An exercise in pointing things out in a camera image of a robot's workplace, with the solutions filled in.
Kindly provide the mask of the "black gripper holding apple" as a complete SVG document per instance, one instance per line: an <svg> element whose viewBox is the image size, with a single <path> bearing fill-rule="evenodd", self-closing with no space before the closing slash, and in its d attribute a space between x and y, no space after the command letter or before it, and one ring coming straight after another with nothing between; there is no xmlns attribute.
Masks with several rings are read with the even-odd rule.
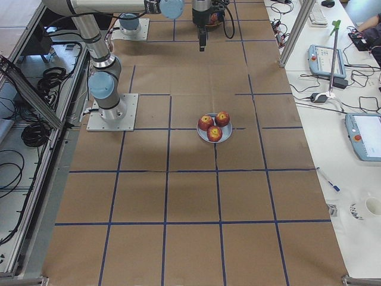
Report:
<svg viewBox="0 0 381 286"><path fill-rule="evenodd" d="M224 18L225 18L225 9L229 5L229 0L226 0L226 1L212 1L211 3L212 3L212 8L214 9L213 13L218 13L218 18L224 20Z"/></svg>

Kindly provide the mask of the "black gripper idle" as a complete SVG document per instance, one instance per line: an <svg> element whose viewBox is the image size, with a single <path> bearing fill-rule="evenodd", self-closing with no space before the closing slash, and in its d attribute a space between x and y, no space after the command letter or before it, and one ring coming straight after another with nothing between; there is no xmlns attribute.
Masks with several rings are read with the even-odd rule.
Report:
<svg viewBox="0 0 381 286"><path fill-rule="evenodd" d="M199 51L204 52L207 43L207 31L204 28L210 22L211 0L192 1L192 21L198 28Z"/></svg>

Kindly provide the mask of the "person forearm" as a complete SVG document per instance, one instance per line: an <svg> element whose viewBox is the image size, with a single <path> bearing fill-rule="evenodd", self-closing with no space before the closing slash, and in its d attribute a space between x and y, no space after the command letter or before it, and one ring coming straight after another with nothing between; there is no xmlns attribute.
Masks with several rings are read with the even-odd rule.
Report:
<svg viewBox="0 0 381 286"><path fill-rule="evenodd" d="M375 15L375 16L369 18L368 20L366 20L365 22L363 22L362 24L360 24L357 27L357 30L359 32L363 32L367 29L376 27L379 23L380 23L380 17L378 15Z"/></svg>

